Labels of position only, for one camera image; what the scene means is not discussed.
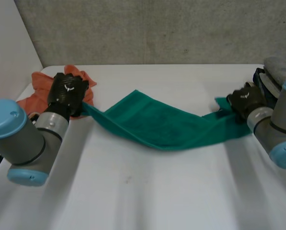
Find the teal towel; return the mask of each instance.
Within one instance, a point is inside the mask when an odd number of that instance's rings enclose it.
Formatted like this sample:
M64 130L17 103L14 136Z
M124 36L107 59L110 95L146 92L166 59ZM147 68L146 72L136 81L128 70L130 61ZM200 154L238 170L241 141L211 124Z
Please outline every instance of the teal towel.
M82 115L92 116L115 135L159 150L213 145L250 133L246 123L235 122L226 98L215 100L221 109L200 117L135 90L105 112L83 103Z

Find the concrete wall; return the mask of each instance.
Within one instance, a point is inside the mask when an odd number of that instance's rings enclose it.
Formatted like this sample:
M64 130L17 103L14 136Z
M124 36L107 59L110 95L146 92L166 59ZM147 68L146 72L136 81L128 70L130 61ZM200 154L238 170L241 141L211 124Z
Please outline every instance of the concrete wall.
M286 0L15 0L44 66L286 57Z
M0 98L16 100L41 69L13 0L0 0Z

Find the table surface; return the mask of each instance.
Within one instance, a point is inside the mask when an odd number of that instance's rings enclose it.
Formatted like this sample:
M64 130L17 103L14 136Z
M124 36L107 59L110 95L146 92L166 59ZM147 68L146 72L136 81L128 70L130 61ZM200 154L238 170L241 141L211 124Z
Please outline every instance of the table surface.
M78 66L105 111L135 89L204 115L260 65ZM62 66L47 67L54 76ZM33 93L31 85L20 99ZM0 230L286 230L286 171L253 136L162 152L116 137L92 118L70 122L43 187L0 166Z

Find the gray wall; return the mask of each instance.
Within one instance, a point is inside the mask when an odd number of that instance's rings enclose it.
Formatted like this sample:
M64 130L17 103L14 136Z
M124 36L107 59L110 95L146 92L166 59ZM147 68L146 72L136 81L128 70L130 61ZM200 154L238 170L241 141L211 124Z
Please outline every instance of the gray wall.
M286 57L286 0L15 0L43 66Z

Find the orange towel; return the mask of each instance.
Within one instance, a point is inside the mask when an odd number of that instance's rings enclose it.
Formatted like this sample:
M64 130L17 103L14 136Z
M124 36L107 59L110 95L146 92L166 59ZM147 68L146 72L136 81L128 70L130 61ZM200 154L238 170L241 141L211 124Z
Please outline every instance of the orange towel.
M96 85L89 75L84 71L79 71L73 65L67 65L64 67L64 73L71 73L73 76L80 76L83 80L89 81L89 87ZM47 76L41 72L32 73L32 86L35 92L23 100L18 101L17 103L25 110L25 112L30 115L31 113L42 113L47 109L47 97L49 90L51 88L53 78ZM88 89L85 93L84 102L93 105L93 92L91 89Z

